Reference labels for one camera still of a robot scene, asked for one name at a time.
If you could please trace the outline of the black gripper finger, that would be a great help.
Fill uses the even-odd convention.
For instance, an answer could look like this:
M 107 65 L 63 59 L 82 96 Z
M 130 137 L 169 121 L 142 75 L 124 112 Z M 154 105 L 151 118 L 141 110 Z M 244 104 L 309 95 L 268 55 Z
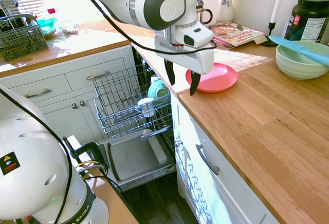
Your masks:
M 164 60 L 164 66 L 165 66 L 166 73 L 167 73 L 168 79 L 170 81 L 170 84 L 174 85 L 175 84 L 175 73 L 173 70 L 173 63 L 168 60 Z
M 194 95 L 197 91 L 200 82 L 200 74 L 196 72 L 191 72 L 191 85 L 190 85 L 190 96 Z

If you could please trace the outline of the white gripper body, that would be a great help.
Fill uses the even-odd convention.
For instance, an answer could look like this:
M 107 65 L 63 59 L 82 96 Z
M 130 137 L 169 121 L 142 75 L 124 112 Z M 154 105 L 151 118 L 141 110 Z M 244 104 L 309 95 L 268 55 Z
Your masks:
M 170 52 L 171 54 L 164 54 L 157 52 L 159 57 L 164 58 L 167 61 L 176 63 L 182 67 L 185 67 L 195 73 L 205 75 L 209 73 L 214 65 L 214 49 L 211 48 L 210 44 L 202 46 L 201 49 L 208 48 L 191 53 L 195 51 L 195 48 L 190 46 L 184 46 L 183 48 L 176 48 L 165 40 L 163 34 L 158 33 L 155 35 L 155 49 L 164 52 Z

